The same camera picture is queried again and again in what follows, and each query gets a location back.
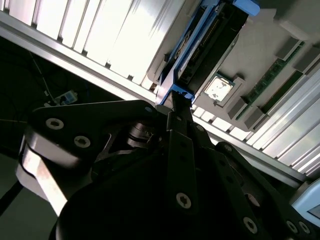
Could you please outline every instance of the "blue connector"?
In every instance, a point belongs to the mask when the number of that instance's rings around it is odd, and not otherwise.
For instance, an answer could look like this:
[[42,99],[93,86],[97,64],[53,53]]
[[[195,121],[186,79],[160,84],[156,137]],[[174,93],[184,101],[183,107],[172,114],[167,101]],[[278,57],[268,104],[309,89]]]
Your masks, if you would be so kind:
[[260,12],[260,7],[254,0],[234,0],[233,5],[251,16]]

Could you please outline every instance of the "wire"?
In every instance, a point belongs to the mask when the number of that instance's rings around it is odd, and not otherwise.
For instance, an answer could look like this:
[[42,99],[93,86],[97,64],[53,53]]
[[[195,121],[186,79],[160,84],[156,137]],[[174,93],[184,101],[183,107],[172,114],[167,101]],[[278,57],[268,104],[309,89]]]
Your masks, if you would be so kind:
[[0,217],[15,200],[18,194],[24,187],[20,184],[19,181],[16,181],[15,184],[3,195],[0,199]]
[[38,71],[39,71],[39,73],[40,73],[40,75],[41,75],[41,78],[42,78],[42,80],[43,80],[43,82],[44,82],[44,85],[45,85],[45,88],[46,88],[47,93],[49,94],[49,96],[50,96],[50,98],[52,99],[52,101],[55,103],[56,100],[54,99],[54,97],[52,96],[52,94],[51,94],[51,92],[50,92],[50,90],[49,90],[49,87],[48,87],[48,85],[47,85],[46,79],[45,79],[44,76],[42,75],[41,69],[39,68],[36,60],[34,59],[34,56],[32,55],[32,53],[29,52],[29,54],[30,54],[30,56],[31,56],[31,58],[32,58],[35,66],[36,66],[36,68],[38,69]]

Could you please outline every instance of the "dark floor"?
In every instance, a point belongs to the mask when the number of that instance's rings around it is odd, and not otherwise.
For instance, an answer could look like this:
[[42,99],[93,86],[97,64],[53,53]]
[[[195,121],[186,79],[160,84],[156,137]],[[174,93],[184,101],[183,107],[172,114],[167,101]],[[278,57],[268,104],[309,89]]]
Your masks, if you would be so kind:
[[[0,38],[0,152],[16,156],[28,114],[50,100],[30,53]],[[53,97],[74,90],[77,104],[121,100],[82,78],[33,55]]]

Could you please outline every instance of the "white panel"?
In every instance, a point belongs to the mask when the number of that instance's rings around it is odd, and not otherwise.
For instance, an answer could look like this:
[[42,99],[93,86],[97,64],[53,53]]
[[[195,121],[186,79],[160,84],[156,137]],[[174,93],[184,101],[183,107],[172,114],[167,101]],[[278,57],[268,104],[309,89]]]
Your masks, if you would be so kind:
[[157,85],[157,86],[155,87],[155,89],[154,89],[153,93],[154,93],[154,94],[157,94],[158,89],[159,89],[159,85]]
[[193,115],[195,115],[196,117],[200,117],[202,114],[204,114],[204,112],[205,112],[204,109],[202,109],[201,107],[197,107]]
[[75,41],[86,2],[87,0],[71,0],[61,34],[62,43],[68,47],[72,47]]
[[142,82],[142,87],[144,87],[145,89],[150,89],[152,86],[153,82],[149,80],[149,78],[146,76]]
[[294,121],[286,130],[284,130],[275,140],[273,140],[264,150],[265,154],[275,158],[283,155],[297,141],[299,141],[319,121],[318,114],[320,109],[320,99],[316,101],[303,115]]
[[5,8],[5,0],[0,0],[0,10],[3,11]]
[[10,3],[11,3],[11,0],[5,0],[4,1],[4,8],[5,9],[9,9],[10,8]]
[[141,0],[126,18],[108,62],[122,76],[143,79],[184,0]]
[[36,0],[11,0],[10,15],[25,24],[31,25]]
[[295,120],[297,114],[317,97],[320,88],[320,71],[310,78],[248,141],[256,149],[274,140]]
[[102,3],[85,46],[88,58],[101,65],[106,64],[131,3],[132,0],[105,0]]
[[36,29],[57,39],[66,6],[67,0],[43,0]]
[[86,40],[89,35],[93,21],[95,19],[96,12],[98,11],[99,2],[100,2],[99,0],[88,0],[88,1],[89,1],[89,4],[85,11],[84,18],[80,27],[80,31],[73,48],[78,53],[82,53],[85,47]]
[[227,131],[232,126],[230,123],[219,117],[213,121],[212,125],[223,131]]
[[215,139],[213,139],[212,137],[210,137],[211,142],[213,143],[213,145],[217,145],[219,142]]
[[235,127],[231,130],[230,135],[236,137],[243,141],[248,135],[250,134],[249,131],[243,131],[240,128]]
[[308,166],[310,166],[312,163],[314,163],[315,161],[319,161],[320,158],[320,153],[318,155],[316,155],[314,158],[312,158],[310,161],[308,161],[305,165],[303,165],[302,167],[300,167],[298,169],[298,172],[302,172],[303,170],[305,170]]
[[302,159],[319,144],[320,136],[320,125],[316,126],[312,131],[310,131],[304,138],[297,142],[292,148],[290,148],[279,161],[286,165],[298,164],[299,160],[305,162]]
[[214,115],[208,111],[205,111],[204,114],[202,114],[202,116],[201,116],[201,118],[206,122],[208,122],[213,117],[214,117]]

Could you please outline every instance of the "green circuit board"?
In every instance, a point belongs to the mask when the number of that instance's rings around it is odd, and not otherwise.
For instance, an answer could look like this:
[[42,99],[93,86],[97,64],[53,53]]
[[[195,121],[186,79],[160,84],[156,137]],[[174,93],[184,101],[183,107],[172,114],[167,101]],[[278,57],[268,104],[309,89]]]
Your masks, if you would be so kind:
[[294,58],[294,56],[299,52],[299,50],[303,47],[305,43],[302,41],[300,45],[291,53],[291,55],[287,58],[286,61],[278,58],[271,65],[271,67],[266,71],[266,73],[262,76],[262,78],[257,82],[254,88],[248,93],[247,96],[244,97],[247,106],[239,113],[239,115],[235,118],[239,120],[241,116],[250,108],[252,103],[263,93],[264,90],[275,80],[275,78],[279,75],[279,73],[285,68],[285,66]]

